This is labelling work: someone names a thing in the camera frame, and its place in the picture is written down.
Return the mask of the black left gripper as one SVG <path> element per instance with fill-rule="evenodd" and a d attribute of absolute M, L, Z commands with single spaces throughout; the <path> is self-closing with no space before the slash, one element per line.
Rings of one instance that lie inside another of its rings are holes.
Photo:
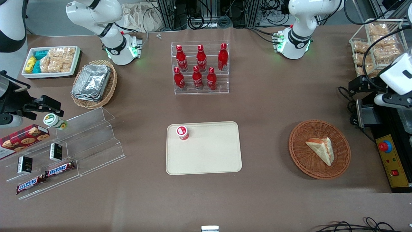
<path fill-rule="evenodd" d="M 386 86 L 387 84 L 380 77 L 370 78 L 370 81 L 368 81 L 365 75 L 359 75 L 349 82 L 349 92 L 350 94 L 384 92 Z"/>

